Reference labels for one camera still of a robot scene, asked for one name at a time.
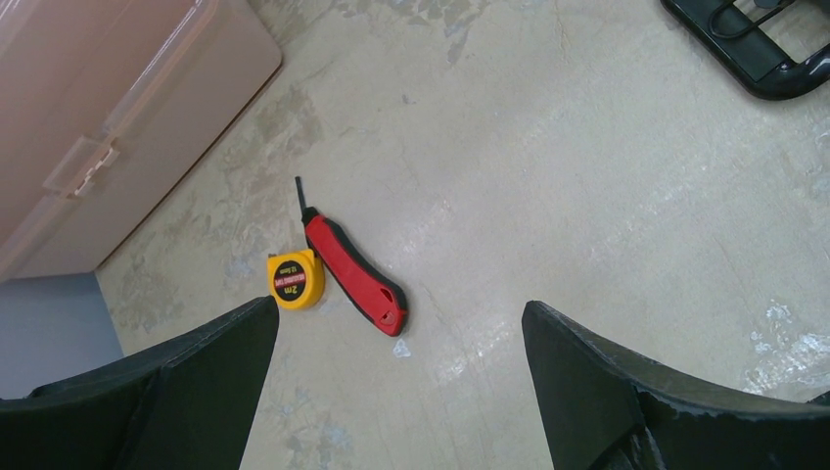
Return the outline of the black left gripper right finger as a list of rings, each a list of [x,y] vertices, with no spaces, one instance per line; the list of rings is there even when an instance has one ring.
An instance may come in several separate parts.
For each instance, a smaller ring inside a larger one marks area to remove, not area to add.
[[[522,316],[557,469],[825,469],[829,398],[753,395],[665,366],[553,307]]]

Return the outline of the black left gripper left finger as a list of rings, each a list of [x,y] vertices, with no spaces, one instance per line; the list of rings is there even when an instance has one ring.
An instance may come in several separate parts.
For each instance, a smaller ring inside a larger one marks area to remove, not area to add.
[[[247,302],[175,338],[1,403],[5,469],[236,469],[279,310]]]

